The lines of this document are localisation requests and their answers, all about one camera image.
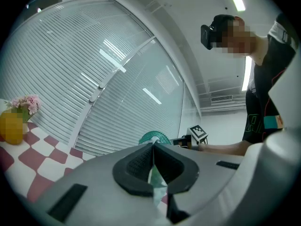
black slot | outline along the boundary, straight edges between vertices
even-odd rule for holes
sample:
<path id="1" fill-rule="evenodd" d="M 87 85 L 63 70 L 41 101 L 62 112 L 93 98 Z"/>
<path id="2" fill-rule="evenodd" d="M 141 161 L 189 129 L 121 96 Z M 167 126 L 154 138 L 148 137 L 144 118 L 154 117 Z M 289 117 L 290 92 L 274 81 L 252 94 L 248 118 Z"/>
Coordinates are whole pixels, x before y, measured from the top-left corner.
<path id="1" fill-rule="evenodd" d="M 129 194 L 152 197 L 154 190 L 147 182 L 152 166 L 153 148 L 148 143 L 119 160 L 113 167 L 113 177 Z"/>
<path id="2" fill-rule="evenodd" d="M 216 165 L 225 167 L 225 168 L 234 169 L 234 170 L 237 170 L 237 168 L 239 167 L 238 163 L 232 163 L 232 162 L 227 162 L 227 161 L 218 161 L 216 163 Z"/>
<path id="3" fill-rule="evenodd" d="M 179 210 L 173 195 L 168 195 L 168 207 L 166 217 L 173 223 L 177 224 L 182 220 L 188 218 L 190 215 L 182 210 Z"/>
<path id="4" fill-rule="evenodd" d="M 199 175 L 198 165 L 158 143 L 154 145 L 155 165 L 168 186 L 169 194 L 188 191 Z"/>
<path id="5" fill-rule="evenodd" d="M 87 186 L 85 185 L 74 184 L 53 206 L 48 214 L 63 223 L 86 189 Z"/>

man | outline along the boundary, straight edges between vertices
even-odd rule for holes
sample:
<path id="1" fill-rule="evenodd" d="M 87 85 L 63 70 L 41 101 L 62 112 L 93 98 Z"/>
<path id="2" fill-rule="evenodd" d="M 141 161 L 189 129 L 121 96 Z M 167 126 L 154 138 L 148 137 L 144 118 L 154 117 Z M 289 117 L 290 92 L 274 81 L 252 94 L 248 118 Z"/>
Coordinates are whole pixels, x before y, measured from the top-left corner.
<path id="1" fill-rule="evenodd" d="M 283 128 L 280 115 L 268 91 L 290 64 L 298 46 L 298 36 L 283 14 L 265 37 L 250 32 L 238 16 L 217 15 L 207 27 L 201 27 L 201 42 L 207 48 L 250 56 L 255 62 L 254 80 L 246 92 L 247 120 L 241 142 L 232 145 L 200 144 L 204 152 L 245 155 L 248 147 L 262 142 L 268 135 Z"/>

table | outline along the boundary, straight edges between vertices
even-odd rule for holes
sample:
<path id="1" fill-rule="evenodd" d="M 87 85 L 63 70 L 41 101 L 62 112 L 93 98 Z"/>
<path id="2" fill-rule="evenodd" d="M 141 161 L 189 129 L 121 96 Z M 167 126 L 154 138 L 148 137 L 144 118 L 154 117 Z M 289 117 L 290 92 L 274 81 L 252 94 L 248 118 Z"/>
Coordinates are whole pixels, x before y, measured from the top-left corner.
<path id="1" fill-rule="evenodd" d="M 5 111 L 0 99 L 0 114 Z M 29 120 L 28 133 L 19 145 L 10 145 L 0 136 L 0 166 L 12 189 L 31 202 L 61 177 L 80 164 L 95 158 L 59 142 Z M 165 215 L 167 195 L 158 209 Z"/>

air conditioner vent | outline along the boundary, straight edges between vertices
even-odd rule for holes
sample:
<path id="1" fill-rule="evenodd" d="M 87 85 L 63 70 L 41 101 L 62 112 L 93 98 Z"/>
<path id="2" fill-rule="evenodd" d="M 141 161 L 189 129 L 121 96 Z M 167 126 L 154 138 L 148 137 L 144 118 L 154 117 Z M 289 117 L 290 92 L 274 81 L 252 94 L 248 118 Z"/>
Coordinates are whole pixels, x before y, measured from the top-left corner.
<path id="1" fill-rule="evenodd" d="M 218 102 L 231 101 L 232 99 L 233 99 L 233 96 L 219 96 L 219 97 L 213 97 L 213 98 L 211 98 L 211 103 L 218 103 Z"/>

yellow vase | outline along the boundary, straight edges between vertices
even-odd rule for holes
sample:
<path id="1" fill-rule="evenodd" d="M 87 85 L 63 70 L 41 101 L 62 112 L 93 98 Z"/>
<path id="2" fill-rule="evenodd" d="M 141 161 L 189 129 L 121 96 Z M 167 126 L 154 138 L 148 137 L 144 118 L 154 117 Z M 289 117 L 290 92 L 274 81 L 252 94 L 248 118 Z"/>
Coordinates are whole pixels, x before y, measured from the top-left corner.
<path id="1" fill-rule="evenodd" d="M 11 109 L 0 115 L 0 135 L 12 145 L 23 141 L 23 118 L 22 113 L 12 112 Z"/>

